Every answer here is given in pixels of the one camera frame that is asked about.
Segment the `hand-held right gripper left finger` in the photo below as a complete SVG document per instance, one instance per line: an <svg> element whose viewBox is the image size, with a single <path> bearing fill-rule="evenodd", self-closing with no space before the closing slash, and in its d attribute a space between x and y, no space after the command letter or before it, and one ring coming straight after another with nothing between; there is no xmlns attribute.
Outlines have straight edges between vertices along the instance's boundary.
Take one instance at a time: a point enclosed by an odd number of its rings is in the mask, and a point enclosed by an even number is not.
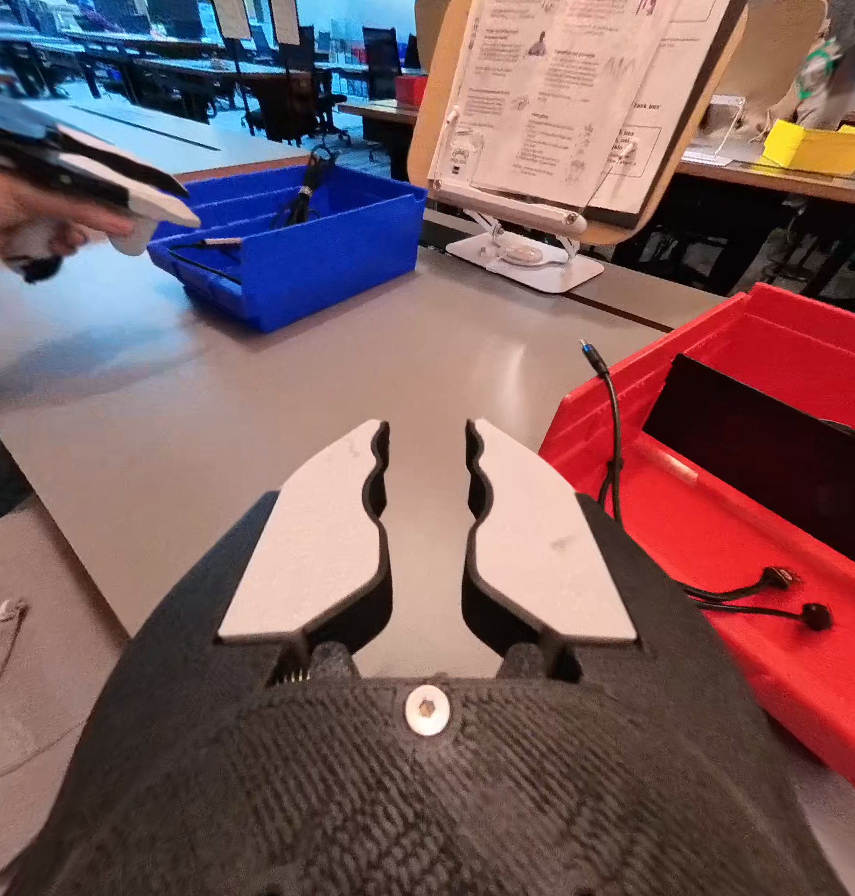
<svg viewBox="0 0 855 896"><path fill-rule="evenodd" d="M355 654L387 626L387 421L366 420L281 486L217 636L224 644L320 644Z"/></svg>

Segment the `grey neighbouring desk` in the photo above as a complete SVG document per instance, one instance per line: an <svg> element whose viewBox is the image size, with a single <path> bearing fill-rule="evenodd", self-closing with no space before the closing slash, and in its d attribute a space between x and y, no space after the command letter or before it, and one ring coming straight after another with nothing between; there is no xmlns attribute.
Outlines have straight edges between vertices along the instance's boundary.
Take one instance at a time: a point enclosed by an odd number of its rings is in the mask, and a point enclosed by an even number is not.
<svg viewBox="0 0 855 896"><path fill-rule="evenodd" d="M26 99L31 108L129 151L182 183L303 165L304 149L142 106L103 99Z"/></svg>

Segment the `blue plastic bin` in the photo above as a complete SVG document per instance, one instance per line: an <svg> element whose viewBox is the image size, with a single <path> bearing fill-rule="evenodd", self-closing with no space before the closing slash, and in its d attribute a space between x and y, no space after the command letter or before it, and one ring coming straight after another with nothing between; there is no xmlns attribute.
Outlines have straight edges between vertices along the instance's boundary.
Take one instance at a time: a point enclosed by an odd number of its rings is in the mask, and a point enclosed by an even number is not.
<svg viewBox="0 0 855 896"><path fill-rule="evenodd" d="M262 333L279 330L414 270L427 190L330 165L187 184L196 230L162 223L152 263L187 297Z"/></svg>

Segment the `person's left hand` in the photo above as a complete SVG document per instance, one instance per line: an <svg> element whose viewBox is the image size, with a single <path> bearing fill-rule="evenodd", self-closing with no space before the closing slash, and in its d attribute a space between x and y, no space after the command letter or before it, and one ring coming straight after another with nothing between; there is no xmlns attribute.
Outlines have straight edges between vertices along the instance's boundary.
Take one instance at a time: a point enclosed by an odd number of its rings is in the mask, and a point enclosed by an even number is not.
<svg viewBox="0 0 855 896"><path fill-rule="evenodd" d="M9 245L15 235L37 220L55 225L49 252L66 257L88 241L90 232L123 238L133 232L133 221L119 210L84 198L31 185L0 171L0 258L12 256Z"/></svg>

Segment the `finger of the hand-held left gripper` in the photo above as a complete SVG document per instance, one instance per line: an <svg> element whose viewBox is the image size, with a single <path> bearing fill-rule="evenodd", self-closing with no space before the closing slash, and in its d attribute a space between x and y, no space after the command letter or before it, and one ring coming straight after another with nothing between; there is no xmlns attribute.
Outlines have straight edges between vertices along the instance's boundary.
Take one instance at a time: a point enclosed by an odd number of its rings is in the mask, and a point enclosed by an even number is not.
<svg viewBox="0 0 855 896"><path fill-rule="evenodd" d="M162 223L199 229L201 220L187 204L189 199L183 187L176 195L155 187L129 187L126 209L132 222L130 232L125 237L109 238L109 243L124 255L137 256L143 253Z"/></svg>
<svg viewBox="0 0 855 896"><path fill-rule="evenodd" d="M171 196L189 197L187 188L173 175L84 131L56 126L55 147L59 160L77 171L108 177L113 182L120 175L131 183L149 186Z"/></svg>

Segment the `red plastic bin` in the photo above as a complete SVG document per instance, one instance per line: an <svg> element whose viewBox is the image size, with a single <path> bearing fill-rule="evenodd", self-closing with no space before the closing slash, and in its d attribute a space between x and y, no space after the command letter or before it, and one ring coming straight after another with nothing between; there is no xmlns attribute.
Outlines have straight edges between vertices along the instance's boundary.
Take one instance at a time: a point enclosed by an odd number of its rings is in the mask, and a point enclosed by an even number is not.
<svg viewBox="0 0 855 896"><path fill-rule="evenodd" d="M855 787L855 559L662 442L647 419L677 356L818 420L855 429L855 314L757 284L612 366L623 432L624 526L673 579L708 591L747 587L765 567L795 577L739 606L832 624L709 612L757 701Z"/></svg>

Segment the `background wooden document stand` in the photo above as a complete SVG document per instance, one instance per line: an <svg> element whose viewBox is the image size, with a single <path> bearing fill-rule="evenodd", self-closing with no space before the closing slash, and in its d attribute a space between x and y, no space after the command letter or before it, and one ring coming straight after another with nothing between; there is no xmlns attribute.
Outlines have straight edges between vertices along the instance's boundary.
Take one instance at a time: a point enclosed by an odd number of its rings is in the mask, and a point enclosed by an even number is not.
<svg viewBox="0 0 855 896"><path fill-rule="evenodd" d="M828 29L824 1L747 3L746 28L690 143L714 155L729 139L763 141L800 103L796 76Z"/></svg>

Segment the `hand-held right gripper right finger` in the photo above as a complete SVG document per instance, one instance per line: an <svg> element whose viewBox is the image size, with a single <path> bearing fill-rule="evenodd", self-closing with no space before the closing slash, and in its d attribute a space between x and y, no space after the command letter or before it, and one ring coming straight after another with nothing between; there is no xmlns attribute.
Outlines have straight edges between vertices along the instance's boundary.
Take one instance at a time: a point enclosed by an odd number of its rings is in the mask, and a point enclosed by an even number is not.
<svg viewBox="0 0 855 896"><path fill-rule="evenodd" d="M485 419L465 426L473 523L463 619L501 658L533 644L634 647L635 624L577 492L538 454Z"/></svg>

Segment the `black bin divider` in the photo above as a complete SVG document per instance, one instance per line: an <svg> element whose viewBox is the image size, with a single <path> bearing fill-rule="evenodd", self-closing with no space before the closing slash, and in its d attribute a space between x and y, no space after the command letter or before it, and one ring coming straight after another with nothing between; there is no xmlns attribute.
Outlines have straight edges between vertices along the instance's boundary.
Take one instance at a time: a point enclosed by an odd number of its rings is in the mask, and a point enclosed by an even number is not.
<svg viewBox="0 0 855 896"><path fill-rule="evenodd" d="M855 563L854 434L685 354L644 431Z"/></svg>

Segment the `printed instruction sheet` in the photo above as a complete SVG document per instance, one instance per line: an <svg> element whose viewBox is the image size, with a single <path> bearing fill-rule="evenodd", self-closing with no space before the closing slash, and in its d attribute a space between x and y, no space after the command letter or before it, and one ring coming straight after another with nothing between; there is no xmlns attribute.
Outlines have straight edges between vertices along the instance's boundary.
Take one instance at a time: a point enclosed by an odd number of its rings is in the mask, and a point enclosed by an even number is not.
<svg viewBox="0 0 855 896"><path fill-rule="evenodd" d="M428 183L632 229L744 2L474 2Z"/></svg>

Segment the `yellow box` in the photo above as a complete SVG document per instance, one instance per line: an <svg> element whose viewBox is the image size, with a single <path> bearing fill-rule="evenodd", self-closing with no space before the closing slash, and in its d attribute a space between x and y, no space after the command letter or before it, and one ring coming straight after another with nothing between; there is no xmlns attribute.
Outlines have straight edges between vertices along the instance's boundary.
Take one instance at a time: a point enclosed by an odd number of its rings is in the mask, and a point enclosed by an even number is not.
<svg viewBox="0 0 855 896"><path fill-rule="evenodd" d="M760 161L789 170L849 176L855 172L855 126L823 130L777 120L764 141Z"/></svg>

